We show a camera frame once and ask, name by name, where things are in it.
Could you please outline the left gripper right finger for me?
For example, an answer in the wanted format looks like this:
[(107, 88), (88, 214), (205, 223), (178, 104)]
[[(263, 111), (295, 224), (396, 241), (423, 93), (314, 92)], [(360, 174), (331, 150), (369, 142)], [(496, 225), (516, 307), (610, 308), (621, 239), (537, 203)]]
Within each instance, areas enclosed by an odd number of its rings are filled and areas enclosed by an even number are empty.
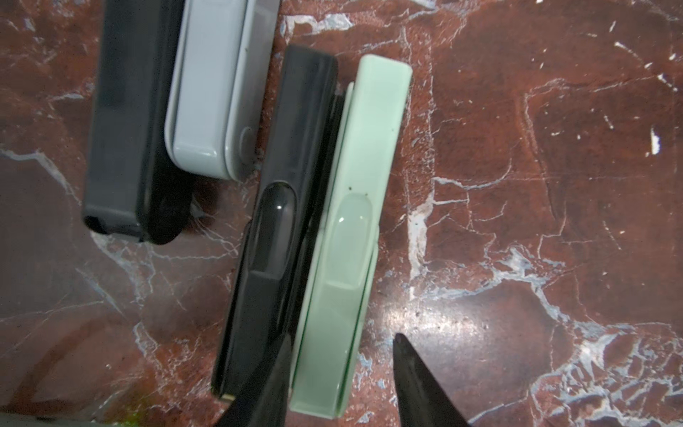
[(471, 427), (404, 334), (393, 340), (393, 372), (403, 427)]

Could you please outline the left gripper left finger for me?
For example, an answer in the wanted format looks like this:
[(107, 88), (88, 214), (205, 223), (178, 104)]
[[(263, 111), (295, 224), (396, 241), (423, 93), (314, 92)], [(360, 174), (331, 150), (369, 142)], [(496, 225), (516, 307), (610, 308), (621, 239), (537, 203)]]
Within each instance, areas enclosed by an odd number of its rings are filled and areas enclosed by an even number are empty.
[(292, 350), (290, 334), (281, 334), (215, 426), (284, 426)]

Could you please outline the light green pliers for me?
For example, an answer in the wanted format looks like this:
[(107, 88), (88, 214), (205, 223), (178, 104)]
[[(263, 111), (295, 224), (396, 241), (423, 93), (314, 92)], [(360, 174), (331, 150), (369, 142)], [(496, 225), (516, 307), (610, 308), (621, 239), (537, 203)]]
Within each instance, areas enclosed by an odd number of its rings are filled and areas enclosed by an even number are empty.
[(293, 344), (293, 412), (336, 419), (346, 410), (412, 74), (367, 54), (348, 87)]

